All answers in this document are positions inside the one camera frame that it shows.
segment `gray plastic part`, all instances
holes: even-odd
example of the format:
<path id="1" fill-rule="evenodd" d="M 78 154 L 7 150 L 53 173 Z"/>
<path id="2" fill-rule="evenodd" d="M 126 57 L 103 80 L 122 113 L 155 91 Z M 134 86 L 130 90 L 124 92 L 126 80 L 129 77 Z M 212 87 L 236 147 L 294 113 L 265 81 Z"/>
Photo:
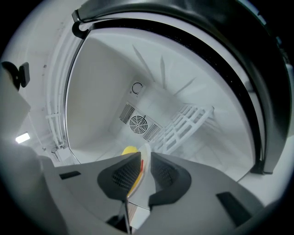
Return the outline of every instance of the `gray plastic part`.
<path id="1" fill-rule="evenodd" d="M 1 179 L 14 202 L 44 231 L 67 234 L 37 154 L 29 147 L 3 139 L 0 139 L 0 153 Z"/>
<path id="2" fill-rule="evenodd" d="M 223 192 L 230 192 L 252 216 L 263 209 L 250 192 L 221 171 L 177 157 L 159 155 L 185 168 L 192 183 L 187 193 L 174 204 L 154 206 L 137 234 L 221 235 L 232 232 L 236 226 L 216 196 Z"/>
<path id="3" fill-rule="evenodd" d="M 118 203 L 114 203 L 113 207 L 110 206 L 110 211 L 107 213 L 107 215 L 103 216 L 102 213 L 99 211 L 107 210 L 107 207 L 109 206 L 108 203 L 110 202 L 108 199 L 101 200 L 104 203 L 106 202 L 105 204 L 91 204 L 91 206 L 89 205 L 89 203 L 81 201 L 89 200 L 91 202 L 98 203 L 97 200 L 95 201 L 94 196 L 89 195 L 89 193 L 92 192 L 96 193 L 96 195 L 99 195 L 99 192 L 95 191 L 95 189 L 89 189 L 89 186 L 94 186 L 93 182 L 95 182 L 95 186 L 97 187 L 96 177 L 94 179 L 90 179 L 89 182 L 82 183 L 81 181 L 77 181 L 78 185 L 76 185 L 74 182 L 65 183 L 67 180 L 71 180 L 74 178 L 78 178 L 79 176 L 82 176 L 82 174 L 84 174 L 87 171 L 89 171 L 89 174 L 85 174 L 84 179 L 88 180 L 88 177 L 93 173 L 93 171 L 95 171 L 95 166 L 91 167 L 92 163 L 55 168 L 52 164 L 51 159 L 47 157 L 40 158 L 47 186 L 49 188 L 50 194 L 55 204 L 58 207 L 58 210 L 60 211 L 63 217 L 63 220 L 65 221 L 68 234 L 123 234 L 121 231 L 113 228 L 112 226 L 102 221 L 102 219 L 107 219 L 112 214 L 119 211 L 119 206 L 121 205 L 121 202 L 118 201 Z M 112 162 L 117 161 L 119 161 L 119 159 L 112 159 Z M 65 173 L 68 170 L 78 170 L 79 172 L 81 172 L 81 175 L 62 180 L 59 174 Z M 90 209 L 90 207 L 98 209 L 98 212 L 93 213 L 93 209 Z"/>
<path id="4" fill-rule="evenodd" d="M 106 222 L 111 217 L 119 214 L 122 202 L 108 198 L 99 187 L 97 177 L 102 170 L 127 159 L 131 155 L 127 154 L 98 162 L 58 167 L 56 172 L 58 174 L 72 171 L 80 172 L 81 175 L 65 179 L 62 182 L 84 208 Z"/>

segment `white panel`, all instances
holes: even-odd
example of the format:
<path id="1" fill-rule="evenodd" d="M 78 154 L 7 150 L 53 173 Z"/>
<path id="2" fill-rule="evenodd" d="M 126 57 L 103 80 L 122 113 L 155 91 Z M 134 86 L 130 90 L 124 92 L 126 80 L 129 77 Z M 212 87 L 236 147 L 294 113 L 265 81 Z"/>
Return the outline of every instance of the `white panel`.
<path id="1" fill-rule="evenodd" d="M 18 134 L 28 131 L 31 139 L 26 141 L 25 145 L 33 149 L 36 145 L 49 149 L 53 143 L 45 118 L 48 115 L 46 108 L 53 105 L 53 100 L 58 99 L 57 94 L 64 90 L 64 84 L 58 86 L 59 91 L 56 93 L 48 92 L 55 85 L 49 82 L 52 79 L 49 77 L 49 71 L 56 69 L 56 64 L 51 64 L 50 60 L 52 54 L 58 51 L 59 56 L 62 55 L 65 59 L 54 58 L 54 62 L 61 65 L 63 73 L 67 72 L 72 54 L 68 50 L 58 50 L 57 44 L 64 35 L 67 35 L 68 39 L 78 40 L 71 30 L 71 13 L 84 2 L 85 0 L 42 1 L 22 22 L 2 55 L 2 61 L 10 61 L 16 67 L 24 62 L 29 63 L 30 82 L 25 89 L 20 89 L 19 94 L 29 103 L 31 110 Z M 67 47 L 75 50 L 70 40 L 66 43 Z"/>
<path id="2" fill-rule="evenodd" d="M 240 180 L 253 165 L 252 159 L 223 133 L 211 130 L 207 122 L 171 155 L 214 167 L 235 181 Z"/>
<path id="3" fill-rule="evenodd" d="M 170 154 L 192 136 L 212 114 L 213 107 L 184 105 L 151 142 L 155 152 Z"/>
<path id="4" fill-rule="evenodd" d="M 86 145 L 78 149 L 71 149 L 81 163 L 100 161 L 122 154 L 125 146 L 115 139 L 109 132 L 100 137 L 92 138 Z"/>
<path id="5" fill-rule="evenodd" d="M 117 53 L 88 38 L 76 59 L 67 98 L 67 130 L 71 148 L 83 146 L 106 131 L 134 69 Z"/>
<path id="6" fill-rule="evenodd" d="M 145 220 L 149 217 L 150 210 L 144 209 L 142 207 L 137 207 L 134 217 L 130 223 L 131 227 L 139 229 Z"/>
<path id="7" fill-rule="evenodd" d="M 145 78 L 136 77 L 136 80 L 145 81 Z M 109 126 L 109 132 L 121 143 L 124 143 L 125 146 L 132 145 L 140 148 L 144 143 L 147 143 L 143 139 L 143 134 L 135 134 L 128 124 L 124 124 L 119 118 L 127 102 L 135 108 L 135 112 L 138 111 L 142 115 L 147 115 L 148 119 L 151 118 L 152 123 L 156 122 L 159 125 L 168 123 L 181 107 L 181 103 L 175 100 L 174 97 L 156 89 L 151 83 L 147 84 L 143 95 L 138 100 L 133 99 L 128 93 L 125 94 Z"/>

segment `white plastic wall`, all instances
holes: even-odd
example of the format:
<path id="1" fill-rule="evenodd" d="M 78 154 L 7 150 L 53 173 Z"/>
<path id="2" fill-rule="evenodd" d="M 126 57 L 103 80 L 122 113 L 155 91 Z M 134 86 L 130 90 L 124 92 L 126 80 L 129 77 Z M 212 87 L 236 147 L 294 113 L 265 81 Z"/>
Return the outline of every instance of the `white plastic wall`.
<path id="1" fill-rule="evenodd" d="M 147 87 L 137 100 L 127 94 L 134 80 Z M 170 39 L 141 30 L 94 30 L 74 64 L 67 97 L 68 140 L 78 159 L 98 160 L 100 153 L 90 155 L 103 154 L 99 142 L 106 140 L 114 149 L 144 143 L 122 129 L 119 115 L 126 101 L 162 127 L 181 104 L 213 106 L 210 122 L 174 155 L 216 167 L 235 180 L 252 167 L 245 114 L 223 78 L 204 60 Z"/>

